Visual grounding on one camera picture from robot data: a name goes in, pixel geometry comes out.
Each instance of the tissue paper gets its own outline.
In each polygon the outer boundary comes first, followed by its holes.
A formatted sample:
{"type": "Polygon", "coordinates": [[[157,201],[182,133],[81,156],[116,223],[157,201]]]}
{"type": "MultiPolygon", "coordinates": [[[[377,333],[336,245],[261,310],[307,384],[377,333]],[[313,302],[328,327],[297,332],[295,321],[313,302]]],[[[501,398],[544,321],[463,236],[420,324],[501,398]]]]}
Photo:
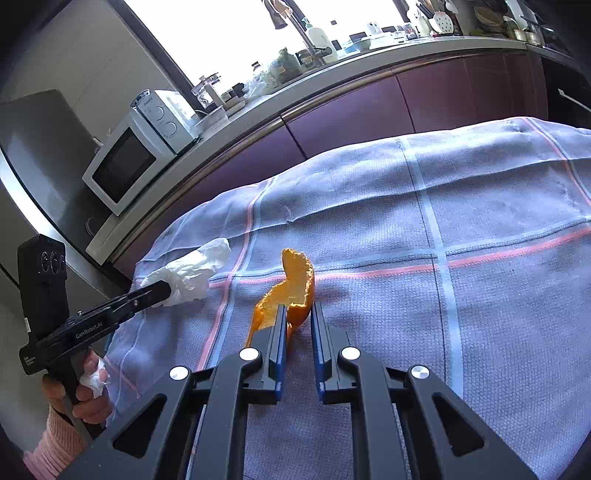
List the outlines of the tissue paper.
{"type": "Polygon", "coordinates": [[[229,257],[228,240],[216,238],[153,271],[142,281],[140,287],[146,287],[158,280],[164,280],[170,285],[170,297],[154,307],[171,307],[185,301],[204,299],[209,287],[209,278],[220,271],[229,257]]]}
{"type": "Polygon", "coordinates": [[[99,398],[103,393],[103,387],[109,380],[109,373],[107,372],[107,381],[103,382],[100,379],[100,371],[105,368],[105,362],[102,358],[99,358],[99,363],[96,366],[96,370],[91,374],[84,374],[80,377],[80,385],[84,385],[92,390],[92,398],[99,398]]]}

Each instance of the countertop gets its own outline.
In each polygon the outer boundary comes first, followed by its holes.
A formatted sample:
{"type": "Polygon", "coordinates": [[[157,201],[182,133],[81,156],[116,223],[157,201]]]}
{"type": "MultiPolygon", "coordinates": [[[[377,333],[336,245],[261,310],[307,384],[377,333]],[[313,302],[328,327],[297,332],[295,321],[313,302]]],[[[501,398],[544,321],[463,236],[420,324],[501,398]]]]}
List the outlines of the countertop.
{"type": "Polygon", "coordinates": [[[345,58],[295,81],[272,95],[256,99],[231,119],[215,125],[213,129],[206,132],[204,138],[195,147],[176,160],[147,188],[123,214],[118,217],[111,215],[86,251],[98,263],[103,264],[141,219],[185,177],[199,167],[205,166],[216,154],[233,145],[249,132],[278,118],[290,107],[332,87],[398,63],[454,51],[489,49],[531,50],[553,60],[573,64],[573,60],[569,57],[545,48],[533,47],[514,40],[485,37],[421,38],[345,58]]]}

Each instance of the white microwave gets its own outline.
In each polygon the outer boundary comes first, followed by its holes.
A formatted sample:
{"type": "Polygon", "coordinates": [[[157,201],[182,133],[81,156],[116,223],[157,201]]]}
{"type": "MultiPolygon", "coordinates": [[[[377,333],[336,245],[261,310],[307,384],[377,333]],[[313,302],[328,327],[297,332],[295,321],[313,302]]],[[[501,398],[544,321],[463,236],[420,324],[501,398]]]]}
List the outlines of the white microwave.
{"type": "Polygon", "coordinates": [[[166,90],[138,95],[86,169],[82,179],[115,215],[197,137],[191,128],[199,119],[179,97],[166,90]]]}

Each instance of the faucet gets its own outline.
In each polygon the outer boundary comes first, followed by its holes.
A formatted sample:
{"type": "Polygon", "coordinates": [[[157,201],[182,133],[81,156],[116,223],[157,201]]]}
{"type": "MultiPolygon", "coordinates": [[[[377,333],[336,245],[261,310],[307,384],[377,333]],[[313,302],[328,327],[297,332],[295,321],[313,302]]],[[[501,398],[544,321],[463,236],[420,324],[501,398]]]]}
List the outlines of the faucet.
{"type": "Polygon", "coordinates": [[[316,48],[308,38],[308,35],[306,35],[304,27],[301,26],[300,21],[296,18],[290,7],[288,7],[281,0],[261,1],[265,5],[267,11],[269,12],[269,15],[271,16],[271,21],[273,22],[273,25],[275,25],[276,30],[280,30],[287,26],[285,20],[283,20],[284,17],[287,17],[291,24],[295,27],[297,32],[300,34],[300,37],[302,37],[302,40],[304,40],[304,43],[306,44],[306,47],[310,52],[310,55],[312,55],[312,58],[314,59],[314,63],[316,63],[316,65],[319,67],[326,65],[326,62],[324,61],[323,57],[326,55],[330,55],[332,53],[332,49],[330,47],[316,48]]]}

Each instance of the cabinet door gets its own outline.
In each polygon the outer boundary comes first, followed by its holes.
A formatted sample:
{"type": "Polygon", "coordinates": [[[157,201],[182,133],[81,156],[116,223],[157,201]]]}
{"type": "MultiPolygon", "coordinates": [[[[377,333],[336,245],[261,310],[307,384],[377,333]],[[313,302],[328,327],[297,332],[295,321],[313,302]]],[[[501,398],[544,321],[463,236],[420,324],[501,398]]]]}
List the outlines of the cabinet door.
{"type": "Polygon", "coordinates": [[[478,122],[463,59],[409,70],[398,74],[398,80],[417,133],[478,122]]]}
{"type": "Polygon", "coordinates": [[[548,120],[548,99],[544,69],[536,54],[506,54],[505,63],[516,116],[548,120]]]}
{"type": "Polygon", "coordinates": [[[307,158],[345,145],[414,132],[394,76],[339,96],[287,125],[307,158]]]}
{"type": "Polygon", "coordinates": [[[476,119],[488,122],[515,116],[511,82],[503,54],[464,59],[474,96],[476,119]]]}
{"type": "Polygon", "coordinates": [[[158,236],[181,215],[220,193],[266,180],[304,160],[287,128],[275,130],[231,158],[178,199],[121,255],[115,267],[132,278],[136,262],[148,253],[158,236]]]}

